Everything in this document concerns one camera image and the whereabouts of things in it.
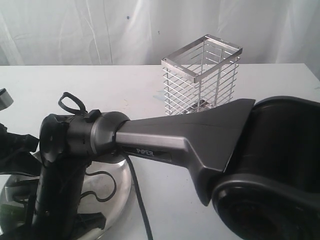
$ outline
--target white curtain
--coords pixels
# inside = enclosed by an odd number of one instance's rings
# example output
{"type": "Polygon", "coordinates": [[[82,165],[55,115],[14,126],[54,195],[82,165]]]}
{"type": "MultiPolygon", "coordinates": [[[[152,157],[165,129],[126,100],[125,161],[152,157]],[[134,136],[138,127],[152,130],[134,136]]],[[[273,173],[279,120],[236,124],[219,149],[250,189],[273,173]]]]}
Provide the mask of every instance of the white curtain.
{"type": "Polygon", "coordinates": [[[160,64],[205,34],[320,78],[320,0],[0,0],[0,65],[160,64]]]}

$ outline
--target stainless steel base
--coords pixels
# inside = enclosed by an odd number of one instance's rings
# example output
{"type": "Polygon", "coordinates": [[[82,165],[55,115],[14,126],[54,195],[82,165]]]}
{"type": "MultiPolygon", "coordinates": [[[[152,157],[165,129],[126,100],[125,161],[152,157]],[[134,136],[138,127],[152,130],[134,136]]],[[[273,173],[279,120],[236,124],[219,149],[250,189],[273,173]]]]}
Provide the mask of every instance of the stainless steel base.
{"type": "MultiPolygon", "coordinates": [[[[127,202],[128,199],[132,198],[135,194],[134,187],[132,187],[131,172],[126,161],[121,161],[117,164],[93,162],[91,166],[86,170],[87,173],[94,173],[97,171],[106,171],[112,174],[117,184],[117,191],[114,197],[107,202],[98,202],[93,195],[88,195],[81,200],[78,208],[78,213],[87,214],[100,212],[105,216],[106,223],[103,230],[99,228],[93,229],[86,235],[79,238],[80,240],[98,239],[108,229],[110,229],[111,226],[117,224],[117,220],[124,212],[124,209],[132,206],[132,204],[127,204],[127,202]]],[[[35,177],[32,178],[27,176],[11,175],[0,193],[1,234],[5,232],[5,228],[12,229],[23,224],[22,215],[24,213],[22,204],[16,203],[14,201],[7,201],[5,188],[12,182],[18,182],[28,179],[35,179],[35,177]],[[16,217],[10,217],[10,221],[6,221],[6,216],[4,214],[14,214],[16,215],[16,217]]],[[[95,191],[99,198],[106,198],[110,195],[113,189],[113,180],[105,174],[85,176],[82,186],[82,192],[95,191]]]]}

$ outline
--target white table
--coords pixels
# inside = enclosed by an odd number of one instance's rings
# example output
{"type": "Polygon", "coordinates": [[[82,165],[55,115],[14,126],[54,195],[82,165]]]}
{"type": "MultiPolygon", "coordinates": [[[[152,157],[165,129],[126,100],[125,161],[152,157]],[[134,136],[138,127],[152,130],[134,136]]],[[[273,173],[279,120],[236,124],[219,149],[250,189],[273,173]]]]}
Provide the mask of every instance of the white table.
{"type": "MultiPolygon", "coordinates": [[[[57,104],[65,91],[79,97],[88,110],[120,111],[131,119],[163,116],[162,74],[159,65],[1,66],[0,88],[7,88],[14,103],[0,112],[0,123],[10,132],[38,137],[45,116],[65,113],[57,104]]],[[[279,95],[320,102],[320,81],[304,64],[239,67],[234,99],[279,95]]],[[[200,203],[186,169],[138,158],[133,163],[155,240],[240,239],[211,203],[200,203]]],[[[1,188],[7,178],[1,176],[1,188]]],[[[137,202],[127,214],[102,239],[147,239],[137,202]]]]}

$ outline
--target metal rack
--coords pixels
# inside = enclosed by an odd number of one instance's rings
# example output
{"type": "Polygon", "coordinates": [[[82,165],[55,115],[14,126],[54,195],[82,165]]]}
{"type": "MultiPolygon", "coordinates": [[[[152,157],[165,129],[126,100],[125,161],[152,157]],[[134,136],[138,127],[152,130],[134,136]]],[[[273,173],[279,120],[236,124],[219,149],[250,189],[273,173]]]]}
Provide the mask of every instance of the metal rack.
{"type": "Polygon", "coordinates": [[[232,99],[242,47],[205,35],[161,60],[167,115],[211,109],[232,99]]]}

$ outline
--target chrome wire cage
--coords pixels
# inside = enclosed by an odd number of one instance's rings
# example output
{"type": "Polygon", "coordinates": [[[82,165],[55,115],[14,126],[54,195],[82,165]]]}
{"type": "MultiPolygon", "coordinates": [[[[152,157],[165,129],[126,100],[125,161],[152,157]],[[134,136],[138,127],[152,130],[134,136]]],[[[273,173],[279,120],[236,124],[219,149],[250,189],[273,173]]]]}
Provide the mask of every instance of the chrome wire cage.
{"type": "Polygon", "coordinates": [[[187,114],[228,103],[242,47],[205,35],[161,60],[167,115],[187,114]]]}

